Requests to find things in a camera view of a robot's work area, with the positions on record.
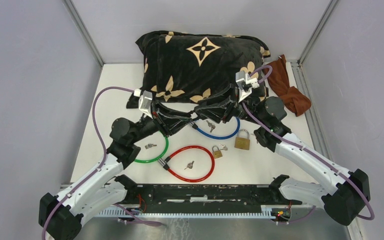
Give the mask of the blue cable lock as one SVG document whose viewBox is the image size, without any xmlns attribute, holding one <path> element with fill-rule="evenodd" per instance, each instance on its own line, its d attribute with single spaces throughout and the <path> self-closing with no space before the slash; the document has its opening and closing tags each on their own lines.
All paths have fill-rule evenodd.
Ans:
<svg viewBox="0 0 384 240">
<path fill-rule="evenodd" d="M 200 134 L 204 135 L 207 138 L 214 139 L 214 140 L 227 140 L 227 139 L 231 139 L 231 138 L 235 137 L 239 133 L 239 130 L 240 130 L 240 127 L 241 127 L 240 119 L 236 118 L 236 129 L 232 133 L 230 133 L 228 135 L 225 135 L 225 136 L 217 136 L 217 135 L 213 135 L 211 133 L 205 132 L 194 121 L 189 122 L 188 124 L 194 130 L 198 131 Z"/>
</svg>

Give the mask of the small brass padlock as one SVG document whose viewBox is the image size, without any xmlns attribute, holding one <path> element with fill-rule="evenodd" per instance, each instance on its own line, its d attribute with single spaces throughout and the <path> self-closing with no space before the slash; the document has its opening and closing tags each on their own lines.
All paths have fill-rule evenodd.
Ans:
<svg viewBox="0 0 384 240">
<path fill-rule="evenodd" d="M 212 155 L 215 159 L 219 159 L 219 158 L 223 157 L 222 151 L 220 150 L 220 148 L 217 145 L 214 145 L 211 148 L 211 150 L 212 150 Z"/>
</svg>

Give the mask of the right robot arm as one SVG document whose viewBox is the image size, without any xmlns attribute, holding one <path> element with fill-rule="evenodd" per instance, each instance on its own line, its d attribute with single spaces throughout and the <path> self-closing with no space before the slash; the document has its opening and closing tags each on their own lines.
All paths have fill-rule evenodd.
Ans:
<svg viewBox="0 0 384 240">
<path fill-rule="evenodd" d="M 288 159 L 316 181 L 276 178 L 275 187 L 268 191 L 273 203 L 282 204 L 287 199 L 308 203 L 324 209 L 343 226 L 355 218 L 374 220 L 368 175 L 361 169 L 351 171 L 340 166 L 305 144 L 282 123 L 287 113 L 279 97 L 257 102 L 251 96 L 243 96 L 236 87 L 228 87 L 225 92 L 200 100 L 193 111 L 199 118 L 217 123 L 236 117 L 259 125 L 253 132 L 258 144 Z"/>
</svg>

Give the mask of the small silver keys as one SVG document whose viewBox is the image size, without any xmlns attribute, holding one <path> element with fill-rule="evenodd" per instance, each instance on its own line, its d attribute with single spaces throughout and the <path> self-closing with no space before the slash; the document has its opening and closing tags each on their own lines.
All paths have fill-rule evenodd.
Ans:
<svg viewBox="0 0 384 240">
<path fill-rule="evenodd" d="M 156 147 L 156 146 L 157 146 L 156 144 L 148 143 L 144 147 L 145 147 L 145 149 L 150 149 L 150 148 L 153 148 L 153 147 Z"/>
</svg>

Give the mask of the large brass padlock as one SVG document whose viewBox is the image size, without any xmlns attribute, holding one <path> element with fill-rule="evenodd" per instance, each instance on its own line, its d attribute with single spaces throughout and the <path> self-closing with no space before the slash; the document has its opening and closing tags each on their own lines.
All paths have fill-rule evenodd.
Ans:
<svg viewBox="0 0 384 240">
<path fill-rule="evenodd" d="M 240 129 L 235 137 L 234 147 L 240 150 L 248 151 L 250 149 L 250 133 L 246 129 Z"/>
</svg>

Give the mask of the green cable lock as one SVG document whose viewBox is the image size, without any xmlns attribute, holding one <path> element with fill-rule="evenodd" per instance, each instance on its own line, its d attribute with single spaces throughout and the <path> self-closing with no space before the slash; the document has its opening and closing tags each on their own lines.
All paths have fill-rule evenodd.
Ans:
<svg viewBox="0 0 384 240">
<path fill-rule="evenodd" d="M 145 149 L 147 144 L 156 144 L 157 146 Z M 149 164 L 162 158 L 169 149 L 169 140 L 162 133 L 158 132 L 150 137 L 140 140 L 137 146 L 141 147 L 138 156 L 135 159 L 136 163 Z"/>
</svg>

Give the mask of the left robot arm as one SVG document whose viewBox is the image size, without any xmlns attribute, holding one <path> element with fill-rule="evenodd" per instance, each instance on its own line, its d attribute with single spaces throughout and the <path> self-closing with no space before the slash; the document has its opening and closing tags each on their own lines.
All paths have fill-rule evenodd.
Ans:
<svg viewBox="0 0 384 240">
<path fill-rule="evenodd" d="M 98 213 L 121 201 L 130 204 L 137 198 L 135 187 L 115 181 L 137 158 L 141 148 L 136 145 L 155 133 L 169 137 L 191 123 L 193 112 L 174 110 L 156 102 L 143 110 L 144 118 L 133 122 L 125 117 L 114 120 L 109 134 L 112 142 L 103 146 L 102 159 L 77 181 L 59 193 L 46 193 L 39 203 L 41 238 L 73 240 L 84 225 Z"/>
</svg>

